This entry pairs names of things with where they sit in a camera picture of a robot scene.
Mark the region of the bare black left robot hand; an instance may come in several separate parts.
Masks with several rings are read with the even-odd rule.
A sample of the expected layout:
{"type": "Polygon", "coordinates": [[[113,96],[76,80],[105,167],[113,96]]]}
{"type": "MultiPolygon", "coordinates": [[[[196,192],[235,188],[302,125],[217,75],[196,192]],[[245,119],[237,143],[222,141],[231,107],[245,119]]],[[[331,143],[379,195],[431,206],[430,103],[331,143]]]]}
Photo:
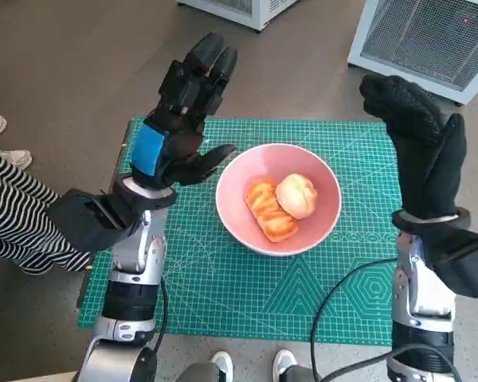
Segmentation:
{"type": "Polygon", "coordinates": [[[152,189],[207,179],[235,150],[224,144],[199,153],[206,117],[223,100],[238,52],[220,33],[206,34],[185,56],[173,60],[159,87],[157,106],[143,120],[131,152],[131,175],[152,189]]]}

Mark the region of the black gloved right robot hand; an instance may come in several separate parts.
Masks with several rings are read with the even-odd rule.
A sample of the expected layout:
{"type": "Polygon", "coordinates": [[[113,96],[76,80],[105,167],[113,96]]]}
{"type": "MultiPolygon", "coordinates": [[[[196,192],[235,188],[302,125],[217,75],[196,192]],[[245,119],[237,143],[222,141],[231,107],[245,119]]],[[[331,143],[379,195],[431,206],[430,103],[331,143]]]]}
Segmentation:
{"type": "Polygon", "coordinates": [[[445,118],[419,85],[369,74],[359,85],[363,110],[386,125],[397,155],[402,209],[421,220],[454,216],[467,152],[464,117],[445,118]]]}

